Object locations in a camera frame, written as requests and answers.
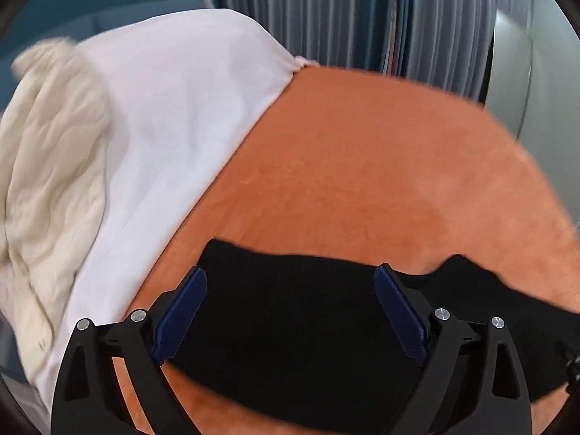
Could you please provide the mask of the black pants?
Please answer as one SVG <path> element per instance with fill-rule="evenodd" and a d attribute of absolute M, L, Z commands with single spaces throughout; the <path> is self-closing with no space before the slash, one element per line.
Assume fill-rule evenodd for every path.
<path fill-rule="evenodd" d="M 374 267 L 273 255 L 211 240 L 198 265 L 207 295 L 172 364 L 270 417 L 343 434 L 379 434 L 419 375 L 374 291 Z M 579 317 L 504 285 L 467 257 L 401 275 L 432 306 L 507 324 L 532 399 L 565 380 L 559 344 L 579 345 Z"/>

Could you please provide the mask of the orange plush bed cover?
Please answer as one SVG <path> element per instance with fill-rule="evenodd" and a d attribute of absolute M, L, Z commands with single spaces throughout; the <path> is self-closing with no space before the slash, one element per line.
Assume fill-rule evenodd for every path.
<path fill-rule="evenodd" d="M 297 73 L 133 300 L 148 307 L 220 238 L 419 274 L 467 255 L 517 290 L 579 307 L 579 241 L 527 151 L 480 105 L 367 72 Z"/>

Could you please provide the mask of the cream crumpled blanket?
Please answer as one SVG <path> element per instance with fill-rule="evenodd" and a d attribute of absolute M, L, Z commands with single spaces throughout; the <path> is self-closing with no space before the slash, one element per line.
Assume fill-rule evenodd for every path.
<path fill-rule="evenodd" d="M 33 44 L 12 71 L 19 83 L 1 119 L 1 309 L 33 380 L 103 218 L 111 114 L 104 82 L 69 38 Z"/>

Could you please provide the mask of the white door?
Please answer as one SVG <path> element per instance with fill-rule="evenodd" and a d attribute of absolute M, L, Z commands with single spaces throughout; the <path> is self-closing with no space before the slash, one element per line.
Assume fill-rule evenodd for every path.
<path fill-rule="evenodd" d="M 523 26 L 497 10 L 486 110 L 519 137 L 530 95 L 533 40 Z"/>

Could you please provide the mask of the white bed sheet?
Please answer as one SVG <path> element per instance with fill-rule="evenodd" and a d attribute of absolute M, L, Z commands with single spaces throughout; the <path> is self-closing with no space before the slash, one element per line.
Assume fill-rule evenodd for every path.
<path fill-rule="evenodd" d="M 76 323 L 120 320 L 191 209 L 309 60 L 232 10 L 172 13 L 100 33 L 80 51 L 111 102 L 104 219 L 36 376 L 50 405 Z"/>

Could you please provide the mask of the grey blue curtain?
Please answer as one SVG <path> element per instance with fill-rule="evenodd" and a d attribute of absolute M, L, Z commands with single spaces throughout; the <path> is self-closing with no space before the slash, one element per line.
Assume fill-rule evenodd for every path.
<path fill-rule="evenodd" d="M 527 26 L 531 0 L 222 0 L 296 55 L 402 76 L 477 99 L 498 12 Z"/>

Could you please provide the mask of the blue headboard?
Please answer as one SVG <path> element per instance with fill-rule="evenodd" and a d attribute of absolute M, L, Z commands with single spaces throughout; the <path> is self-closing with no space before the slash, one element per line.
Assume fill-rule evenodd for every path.
<path fill-rule="evenodd" d="M 18 85 L 18 81 L 12 71 L 13 62 L 25 49 L 40 40 L 69 37 L 73 41 L 83 41 L 99 33 L 117 29 L 120 26 L 129 26 L 153 17 L 176 12 L 214 8 L 213 0 L 159 0 L 135 3 L 82 16 L 50 29 L 48 32 L 34 36 L 1 58 L 1 109 L 4 110 L 7 107 Z"/>

